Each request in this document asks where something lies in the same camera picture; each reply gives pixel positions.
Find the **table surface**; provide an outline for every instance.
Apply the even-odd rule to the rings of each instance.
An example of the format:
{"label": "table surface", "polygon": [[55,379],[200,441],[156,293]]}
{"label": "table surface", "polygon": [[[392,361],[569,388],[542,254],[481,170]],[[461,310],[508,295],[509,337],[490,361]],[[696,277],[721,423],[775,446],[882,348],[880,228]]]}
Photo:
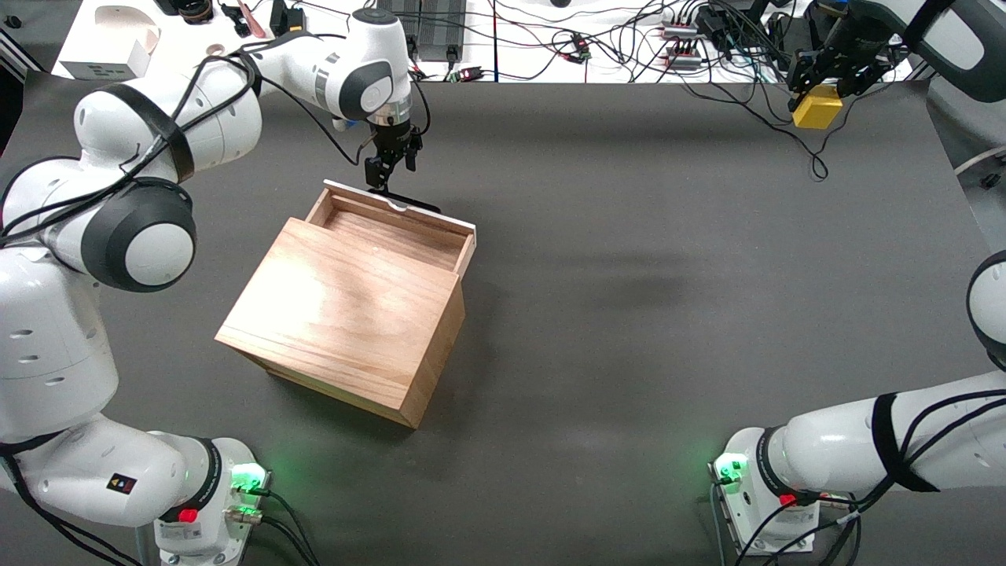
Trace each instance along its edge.
{"label": "table surface", "polygon": [[[74,154],[72,108],[93,86],[33,76],[4,159]],[[856,105],[822,183],[792,140],[679,85],[427,93],[418,171],[392,187],[476,223],[479,247],[418,431],[213,342],[321,180],[363,184],[288,100],[264,100],[252,157],[186,182],[186,276],[103,294],[121,375],[107,415],[246,441],[324,564],[711,566],[704,465],[731,433],[991,369],[963,303],[988,249],[917,84]],[[97,565],[14,496],[0,514],[17,517],[0,522],[0,564]],[[891,494],[857,564],[998,563],[1004,522],[998,492]],[[132,548],[128,530],[96,529]],[[245,566],[297,563],[274,535],[257,530]]]}
{"label": "table surface", "polygon": [[[346,33],[347,16],[354,9],[362,7],[364,2],[372,5],[375,0],[312,0],[311,2],[293,2],[303,8],[308,19],[308,29],[315,33]],[[771,11],[765,15],[768,19],[774,11],[787,14],[803,13],[810,0],[795,0],[790,4],[776,8],[770,4]],[[457,68],[481,65],[487,71],[495,68],[493,51],[493,9],[492,0],[469,0],[467,2],[466,32],[464,58]],[[249,2],[255,7],[257,2]],[[219,7],[214,7],[216,13],[212,20],[202,25],[186,24],[180,17],[166,16],[158,10],[150,0],[83,0],[77,16],[66,36],[66,41],[60,51],[60,58],[80,53],[94,48],[101,41],[102,34],[95,29],[95,9],[103,5],[123,5],[141,8],[151,19],[161,27],[160,43],[151,56],[147,74],[165,69],[184,71],[190,69],[202,59],[210,45],[219,44],[231,50],[242,42],[259,40],[255,37],[239,38],[233,31],[230,19],[220,13]],[[686,0],[668,2],[672,9],[682,10]],[[269,28],[272,0],[266,0],[254,10],[259,22],[265,29]],[[508,0],[496,3],[496,12],[502,18],[517,22],[509,23],[498,19],[496,33],[499,47],[500,72],[512,77],[500,76],[500,81],[523,81],[531,77],[540,82],[628,82],[636,77],[640,82],[750,82],[752,68],[743,57],[735,56],[733,62],[721,61],[709,70],[690,73],[667,73],[647,69],[643,65],[628,66],[620,64],[606,56],[605,51],[597,45],[592,48],[593,58],[586,64],[575,64],[555,58],[553,52],[540,46],[542,42],[550,42],[553,34],[560,28],[569,28],[583,34],[601,34],[600,38],[612,45],[620,46],[626,53],[640,59],[643,63],[652,62],[652,57],[665,42],[660,39],[657,25],[659,15],[654,15],[640,21],[637,31],[626,30],[624,33],[606,33],[614,26],[625,23],[644,6],[651,6],[647,11],[654,11],[649,0],[575,0],[567,8],[555,8],[548,0]],[[560,34],[558,39],[568,39],[568,34]],[[711,53],[716,58],[715,49],[708,41],[702,41],[700,52]],[[428,74],[439,79],[447,71],[447,63],[418,61],[420,67]],[[903,61],[895,70],[884,76],[885,80],[903,79],[911,68]],[[56,63],[53,73],[71,77],[60,63]],[[768,68],[762,68],[763,79],[774,80]],[[491,80],[492,73],[483,80]]]}

